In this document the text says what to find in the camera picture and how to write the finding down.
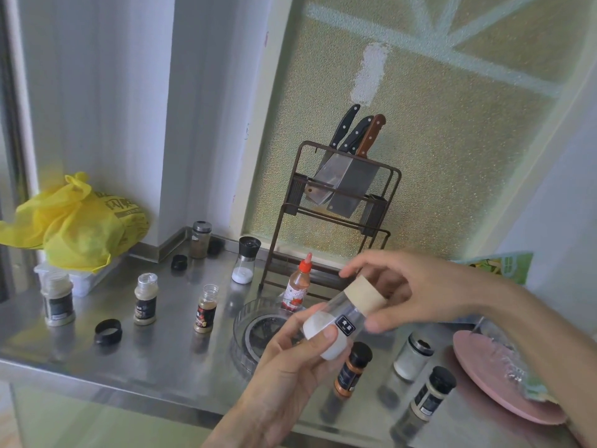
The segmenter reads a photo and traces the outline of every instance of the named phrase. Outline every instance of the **brown wooden knife handle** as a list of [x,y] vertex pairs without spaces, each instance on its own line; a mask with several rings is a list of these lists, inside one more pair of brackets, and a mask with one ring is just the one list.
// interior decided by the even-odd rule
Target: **brown wooden knife handle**
[[373,116],[373,120],[359,145],[359,149],[356,150],[354,155],[367,158],[367,152],[369,152],[371,146],[373,146],[373,142],[375,142],[379,131],[382,130],[382,127],[385,126],[385,124],[386,117],[383,114],[380,113]]

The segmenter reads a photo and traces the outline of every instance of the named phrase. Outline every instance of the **knife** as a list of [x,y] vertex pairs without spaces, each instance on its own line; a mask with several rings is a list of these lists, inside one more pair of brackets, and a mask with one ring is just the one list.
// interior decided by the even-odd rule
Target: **knife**
[[[361,109],[360,104],[354,104],[352,107],[350,107],[348,109],[348,111],[344,115],[344,118],[342,118],[338,127],[336,128],[336,133],[332,137],[332,141],[330,142],[330,147],[333,147],[334,149],[338,149],[338,144],[342,141],[342,138],[344,138],[346,136],[346,134],[348,133],[348,129],[350,128],[352,121],[354,121],[354,117],[356,116],[356,113],[358,113],[360,109]],[[330,157],[332,157],[333,154],[334,154],[333,152],[329,152],[329,151],[325,152],[324,157],[321,159],[321,162],[319,163],[319,166],[317,167],[317,171],[315,172],[315,174],[317,174],[319,172],[319,170],[321,170],[321,167],[325,165],[325,162],[327,162],[330,159]]]
[[[385,124],[386,117],[383,114],[376,114],[373,117],[371,125],[356,150],[356,155],[367,158],[367,153]],[[348,194],[363,196],[367,193],[369,186],[375,179],[378,169],[379,167],[376,165],[362,162],[361,160],[352,160],[337,189]],[[350,218],[360,202],[360,199],[334,194],[328,204],[328,210],[342,217]]]
[[[342,142],[338,151],[354,155],[359,147],[359,139],[365,135],[372,120],[373,116],[366,116],[360,120],[359,124],[357,124],[354,130],[347,136],[346,140]],[[321,170],[315,174],[313,180],[334,189],[342,180],[342,177],[351,162],[352,159],[350,157],[334,154],[334,156],[330,157],[325,165],[322,166]],[[327,189],[321,189],[310,185],[305,186],[304,193],[309,200],[317,205],[323,204],[332,194],[332,192]]]

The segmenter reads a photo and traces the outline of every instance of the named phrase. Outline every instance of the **person's right hand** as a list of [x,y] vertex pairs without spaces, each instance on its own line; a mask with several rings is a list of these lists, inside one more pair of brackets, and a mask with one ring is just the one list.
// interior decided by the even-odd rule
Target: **person's right hand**
[[508,280],[486,271],[404,250],[368,250],[350,260],[340,276],[358,271],[389,298],[389,305],[365,322],[372,333],[410,322],[483,314],[504,287],[511,287]]

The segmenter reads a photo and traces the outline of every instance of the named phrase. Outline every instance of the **red cap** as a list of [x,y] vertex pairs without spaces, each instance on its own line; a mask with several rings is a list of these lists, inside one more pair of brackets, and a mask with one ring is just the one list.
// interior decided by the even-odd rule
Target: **red cap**
[[309,273],[311,271],[311,258],[313,255],[309,253],[305,259],[303,259],[298,265],[298,270],[303,273]]

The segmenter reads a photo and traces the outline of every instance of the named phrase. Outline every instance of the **person's hand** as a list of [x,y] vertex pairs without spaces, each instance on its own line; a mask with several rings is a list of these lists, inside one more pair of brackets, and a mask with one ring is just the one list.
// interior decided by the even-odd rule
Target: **person's hand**
[[378,333],[410,322],[451,321],[482,314],[508,280],[486,271],[408,251],[368,250],[340,271],[360,271],[389,305],[369,315],[365,328]]
[[[290,432],[315,389],[330,373],[337,373],[350,353],[350,346],[335,360],[320,355],[338,337],[328,325],[309,340],[292,346],[303,323],[324,303],[291,316],[272,340],[257,365],[253,378],[235,407],[218,424],[207,446],[278,446]],[[234,431],[233,439],[227,434]]]

